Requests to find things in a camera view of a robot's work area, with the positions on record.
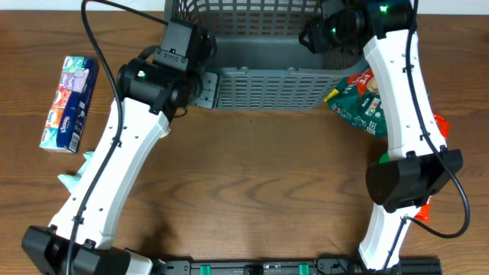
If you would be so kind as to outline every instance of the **gray plastic basket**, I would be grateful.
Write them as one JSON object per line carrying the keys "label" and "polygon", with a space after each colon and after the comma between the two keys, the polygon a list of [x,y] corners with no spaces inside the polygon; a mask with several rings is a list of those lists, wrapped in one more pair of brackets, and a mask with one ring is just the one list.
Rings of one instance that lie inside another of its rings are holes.
{"label": "gray plastic basket", "polygon": [[165,18],[201,24],[216,36],[209,72],[220,75],[217,109],[308,110],[345,76],[367,67],[363,57],[312,54],[299,43],[306,21],[320,15],[305,0],[167,0]]}

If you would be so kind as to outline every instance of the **wooden table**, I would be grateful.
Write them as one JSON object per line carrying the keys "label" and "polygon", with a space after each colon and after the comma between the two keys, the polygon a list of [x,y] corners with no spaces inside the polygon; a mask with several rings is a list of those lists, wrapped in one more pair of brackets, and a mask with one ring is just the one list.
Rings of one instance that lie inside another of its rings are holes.
{"label": "wooden table", "polygon": [[[113,70],[158,44],[161,26],[123,12],[89,20]],[[436,238],[412,226],[403,256],[437,256],[445,274],[489,272],[488,17],[421,16],[420,51],[433,110],[452,124],[458,173],[471,203],[467,234]],[[82,154],[38,144],[65,55],[95,55],[79,12],[0,12],[0,273],[36,273],[21,249],[29,225],[47,225],[68,198],[57,179]],[[100,139],[113,98],[99,74],[81,152]],[[347,125],[326,107],[312,112],[218,112],[191,108],[151,151],[125,204],[120,248],[196,260],[353,255],[372,201],[368,160],[386,142]],[[461,201],[450,183],[430,224],[458,230]]]}

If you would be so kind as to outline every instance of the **green snack bag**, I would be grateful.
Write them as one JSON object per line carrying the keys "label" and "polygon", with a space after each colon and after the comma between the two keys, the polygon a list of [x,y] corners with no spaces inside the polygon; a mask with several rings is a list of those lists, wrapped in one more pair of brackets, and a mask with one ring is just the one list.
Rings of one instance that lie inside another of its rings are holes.
{"label": "green snack bag", "polygon": [[342,79],[324,101],[351,125],[376,137],[387,136],[381,95],[371,69]]}

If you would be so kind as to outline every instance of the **black cable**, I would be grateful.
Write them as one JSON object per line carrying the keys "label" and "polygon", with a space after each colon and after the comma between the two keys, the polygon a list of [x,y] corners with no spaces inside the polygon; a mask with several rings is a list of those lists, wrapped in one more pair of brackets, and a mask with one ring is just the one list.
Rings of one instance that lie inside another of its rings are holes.
{"label": "black cable", "polygon": [[[318,273],[321,273],[323,275],[327,275],[326,273],[322,272],[322,270],[318,267],[318,259],[320,257],[325,257],[325,256],[328,256],[328,259],[331,259],[331,258],[335,258],[335,255],[333,254],[330,254],[330,253],[321,253],[318,257],[316,257],[316,259],[314,259],[313,261],[313,266],[318,270]],[[344,274],[348,274],[348,270],[343,267],[343,264],[342,262],[339,261],[338,258],[335,258],[335,260],[338,262],[338,265],[340,266],[340,268],[343,270]]]}
{"label": "black cable", "polygon": [[455,187],[458,190],[458,193],[460,194],[462,203],[464,205],[464,210],[465,210],[465,220],[463,226],[458,230],[456,233],[453,234],[443,234],[438,231],[435,231],[428,227],[427,225],[424,225],[422,222],[418,221],[415,218],[411,217],[404,217],[404,219],[408,219],[415,224],[419,225],[421,228],[425,229],[429,233],[438,236],[440,238],[457,238],[458,236],[464,234],[467,231],[468,225],[471,220],[471,210],[470,206],[468,204],[468,199],[467,195],[465,194],[464,189],[462,188],[460,182],[458,181],[457,177],[455,174],[452,172],[450,167],[447,165],[445,160],[440,156],[440,153],[436,149],[435,145],[431,141],[431,138],[429,137],[429,133],[426,130],[425,123],[423,120],[423,115],[421,114],[421,110],[419,108],[419,103],[418,103],[418,98],[416,97],[416,90],[414,89],[414,81],[413,81],[413,73],[411,71],[411,41],[413,39],[413,34],[416,31],[416,16],[418,14],[418,5],[419,5],[419,0],[414,1],[414,8],[413,8],[413,18],[411,19],[411,26],[409,29],[409,33],[407,35],[407,43],[406,43],[406,72],[407,72],[407,79],[410,84],[410,91],[411,91],[411,96],[413,98],[413,104],[414,104],[414,109],[416,110],[416,115],[418,117],[419,121],[419,127],[421,128],[422,132],[422,137],[425,139],[426,143],[428,144],[429,148],[433,151],[433,154],[436,156],[438,159],[438,162],[442,165],[443,169],[445,172],[450,176],[450,179],[452,179],[453,183],[455,184]]}
{"label": "black cable", "polygon": [[151,56],[157,49],[160,48],[160,45],[151,45],[144,49],[139,55],[138,58],[141,58],[142,60],[146,60],[148,57]]}
{"label": "black cable", "polygon": [[210,66],[212,61],[215,59],[215,54],[217,53],[217,42],[215,41],[214,33],[211,31],[208,31],[207,32],[207,38],[208,38],[208,41],[210,42],[211,49],[210,49],[209,55],[204,60],[200,61],[199,66],[203,69]]}
{"label": "black cable", "polygon": [[185,112],[184,112],[183,114],[181,114],[181,115],[174,115],[174,116],[173,116],[173,118],[181,118],[181,117],[183,117],[184,115],[186,115],[186,114],[188,114],[188,113],[189,113],[189,106],[188,106],[188,105],[187,105],[187,106],[185,106],[185,107],[184,107],[184,109],[185,109]]}
{"label": "black cable", "polygon": [[406,220],[402,218],[400,220],[399,228],[397,229],[396,237],[394,238],[394,242],[392,243],[392,247],[390,248],[390,251],[387,252],[387,259],[385,260],[384,268],[382,268],[382,271],[380,273],[383,273],[387,269],[387,265],[389,265],[389,261],[390,258],[392,257],[392,254],[394,254],[394,250],[396,249],[397,242],[399,241],[400,233],[403,231],[405,224],[406,224]]}
{"label": "black cable", "polygon": [[115,132],[115,136],[112,138],[112,144],[111,144],[110,148],[108,149],[107,155],[105,155],[105,158],[102,161],[102,164],[100,165],[100,168],[97,171],[97,174],[93,178],[92,183],[90,183],[89,188],[86,190],[86,193],[83,197],[83,200],[79,205],[78,212],[76,213],[76,216],[73,219],[73,229],[72,229],[71,235],[70,235],[70,244],[68,246],[68,255],[67,255],[67,259],[66,259],[66,275],[71,274],[72,265],[73,265],[73,247],[74,247],[75,242],[76,242],[76,233],[78,232],[78,227],[80,225],[80,221],[82,220],[82,214],[83,214],[83,211],[85,210],[86,203],[88,202],[89,197],[92,194],[92,191],[95,189],[95,186],[96,186],[97,182],[99,181],[99,178],[102,175],[105,167],[107,166],[107,163],[110,160],[110,157],[114,153],[115,148],[119,144],[121,134],[122,134],[122,126],[124,124],[124,122],[123,122],[124,113],[122,110],[122,101],[120,98],[120,92],[118,91],[117,83],[114,79],[114,76],[112,75],[110,68],[108,67],[107,60],[104,58],[104,55],[103,55],[102,51],[100,50],[100,47],[97,44],[95,37],[93,36],[92,30],[90,29],[90,26],[89,26],[88,19],[86,17],[86,4],[88,2],[98,2],[98,3],[102,3],[102,4],[106,4],[106,5],[111,5],[113,7],[121,8],[123,10],[135,13],[136,15],[140,15],[144,18],[159,22],[161,24],[168,24],[164,20],[161,20],[159,18],[155,18],[155,17],[147,15],[143,12],[136,11],[132,8],[128,8],[128,7],[125,7],[123,5],[113,3],[113,2],[107,2],[107,1],[103,1],[103,0],[83,0],[83,2],[82,2],[83,26],[85,27],[86,34],[88,35],[90,42],[93,45],[93,49],[97,53],[97,56],[100,59],[100,63],[102,64],[102,66],[105,70],[105,73],[107,74],[107,77],[108,77],[108,80],[109,80],[110,85],[112,87],[112,90],[114,91],[115,102],[117,105],[118,122],[117,122],[117,130]]}

